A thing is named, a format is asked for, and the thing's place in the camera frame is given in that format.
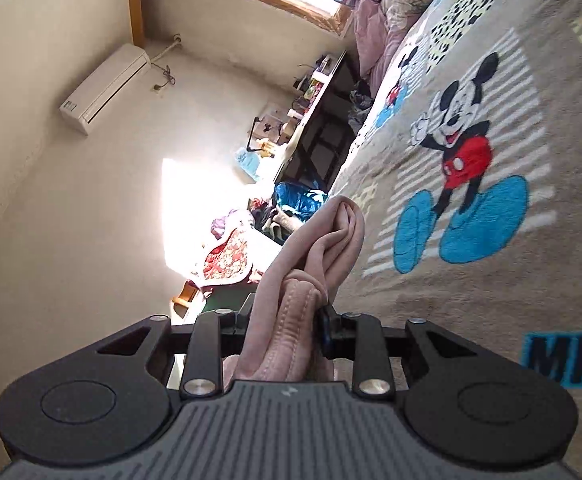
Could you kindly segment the pink child sweatshirt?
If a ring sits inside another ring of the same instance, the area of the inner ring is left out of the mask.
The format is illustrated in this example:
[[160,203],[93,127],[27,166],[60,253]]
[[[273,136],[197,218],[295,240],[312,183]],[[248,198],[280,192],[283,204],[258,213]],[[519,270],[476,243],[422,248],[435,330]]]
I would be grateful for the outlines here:
[[236,380],[335,379],[314,342],[314,315],[337,296],[364,237],[361,209],[338,195],[288,238],[257,286],[242,351],[223,362],[225,388]]

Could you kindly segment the red floral cushion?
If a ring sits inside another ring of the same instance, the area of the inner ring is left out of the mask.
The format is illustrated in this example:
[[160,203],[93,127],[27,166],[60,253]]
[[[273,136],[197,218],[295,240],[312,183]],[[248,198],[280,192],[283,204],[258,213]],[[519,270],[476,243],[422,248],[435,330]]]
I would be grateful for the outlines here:
[[205,257],[202,276],[207,286],[232,285],[243,281],[251,272],[248,232],[234,228],[228,237]]

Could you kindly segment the blue plastic bag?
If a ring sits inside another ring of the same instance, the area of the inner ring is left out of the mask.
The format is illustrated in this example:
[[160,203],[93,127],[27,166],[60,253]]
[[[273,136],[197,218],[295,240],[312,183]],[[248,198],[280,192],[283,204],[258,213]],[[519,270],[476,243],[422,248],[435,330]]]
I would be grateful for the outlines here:
[[275,186],[276,205],[284,212],[305,222],[327,202],[329,195],[322,190],[307,188],[303,184],[280,182]]

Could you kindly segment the black side desk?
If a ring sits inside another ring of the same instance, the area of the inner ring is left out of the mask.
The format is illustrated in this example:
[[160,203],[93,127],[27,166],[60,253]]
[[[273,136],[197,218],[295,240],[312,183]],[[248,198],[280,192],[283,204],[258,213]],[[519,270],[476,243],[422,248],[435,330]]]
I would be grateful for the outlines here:
[[349,94],[357,83],[353,58],[342,52],[328,76],[320,75],[321,87],[303,115],[285,149],[274,182],[315,185],[328,192],[355,138],[349,125],[352,101]]

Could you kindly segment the Mickey Mouse fleece blanket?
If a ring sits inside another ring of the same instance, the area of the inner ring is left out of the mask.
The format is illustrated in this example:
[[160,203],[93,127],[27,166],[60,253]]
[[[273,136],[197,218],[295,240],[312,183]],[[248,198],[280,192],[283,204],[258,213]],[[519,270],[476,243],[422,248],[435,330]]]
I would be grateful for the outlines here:
[[337,307],[559,382],[582,477],[582,0],[433,0],[333,187],[366,221]]

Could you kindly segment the white air conditioner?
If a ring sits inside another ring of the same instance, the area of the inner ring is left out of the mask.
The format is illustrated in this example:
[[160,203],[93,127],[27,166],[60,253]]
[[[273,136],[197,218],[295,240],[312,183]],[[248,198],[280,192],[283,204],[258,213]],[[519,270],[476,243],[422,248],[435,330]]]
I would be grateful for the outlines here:
[[65,121],[89,136],[116,100],[151,66],[148,53],[123,44],[104,60],[59,107]]

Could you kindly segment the crumpled purple quilt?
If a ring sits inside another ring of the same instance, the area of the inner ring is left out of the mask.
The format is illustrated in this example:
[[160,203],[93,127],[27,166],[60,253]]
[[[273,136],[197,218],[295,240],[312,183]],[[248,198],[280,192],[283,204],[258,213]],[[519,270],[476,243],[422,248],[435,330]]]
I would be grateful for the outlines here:
[[396,50],[433,0],[356,0],[359,73],[376,93]]

